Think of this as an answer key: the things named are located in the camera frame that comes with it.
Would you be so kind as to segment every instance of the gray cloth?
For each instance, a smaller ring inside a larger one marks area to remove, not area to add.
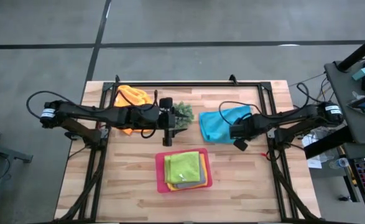
[[[201,164],[201,157],[199,156],[199,167],[200,167],[200,181],[198,182],[189,182],[189,183],[181,183],[174,184],[174,187],[177,189],[185,189],[189,187],[194,187],[199,184],[204,184],[206,182],[205,171],[203,170],[203,166]]]

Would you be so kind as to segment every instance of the green plush toy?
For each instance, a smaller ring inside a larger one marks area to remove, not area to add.
[[[195,118],[192,112],[192,106],[186,105],[182,101],[179,104],[174,103],[174,108],[181,114],[188,116],[187,118],[176,118],[175,129],[187,128],[192,120]]]

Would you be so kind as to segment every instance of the concrete floor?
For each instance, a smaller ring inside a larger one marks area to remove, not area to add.
[[[0,44],[94,43],[105,0],[1,0]],[[365,40],[365,0],[112,0],[102,43]],[[296,83],[323,72],[358,45],[101,49],[93,80],[279,79]],[[0,144],[34,155],[14,163],[0,223],[52,219],[70,142],[42,129],[25,108],[35,91],[80,101],[92,49],[0,50]],[[323,77],[307,82],[315,95]],[[293,102],[304,96],[294,87]],[[45,100],[37,97],[39,113]],[[341,178],[313,180],[322,217],[365,223],[362,203],[337,202]]]

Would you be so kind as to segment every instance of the orange cloth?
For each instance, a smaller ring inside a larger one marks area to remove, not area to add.
[[[118,87],[118,91],[123,93],[123,95],[134,105],[139,106],[143,104],[152,104],[152,100],[149,97],[149,95],[143,91],[139,90],[137,88],[131,88],[127,85],[121,85]],[[114,103],[115,106],[129,106],[130,103],[124,99],[124,97],[121,96],[121,94],[118,94],[118,97],[116,98],[116,101]],[[126,134],[130,135],[133,131],[140,132],[141,130],[132,130],[132,129],[122,129]]]
[[[197,187],[204,187],[204,186],[207,186],[208,184],[208,176],[207,176],[207,169],[206,169],[206,160],[205,160],[205,155],[200,153],[200,159],[201,159],[201,166],[203,168],[203,171],[205,173],[205,178],[206,178],[206,182],[204,184],[199,184],[199,185],[196,185],[196,186],[193,186],[193,187],[188,187],[188,188],[185,188],[185,189],[195,189]],[[176,191],[176,190],[183,190],[183,189],[176,189],[174,187],[174,185],[170,184],[170,183],[167,183],[167,186],[169,187],[169,189],[171,191]]]

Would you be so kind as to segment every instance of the wooden tabletop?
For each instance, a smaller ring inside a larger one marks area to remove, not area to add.
[[[271,81],[277,111],[293,109],[286,81]],[[103,82],[88,82],[83,105],[99,105]],[[261,156],[267,152],[266,136],[249,142],[241,152],[233,145],[204,142],[198,114],[217,111],[222,101],[233,100],[259,105],[254,87],[142,87],[154,98],[172,97],[174,103],[192,105],[195,119],[188,131],[173,139],[172,147],[162,146],[163,131],[150,139],[139,133],[131,136],[112,129],[99,199],[97,222],[274,222],[280,221],[270,162]],[[225,104],[224,108],[238,105]],[[80,121],[89,128],[91,121]],[[83,147],[76,141],[70,153]],[[205,147],[208,150],[213,186],[160,194],[157,192],[154,157],[159,152]],[[82,151],[67,163],[55,218],[73,205],[83,189],[90,151]],[[320,215],[305,153],[286,150],[293,188],[316,216]],[[289,213],[287,194],[284,192]]]

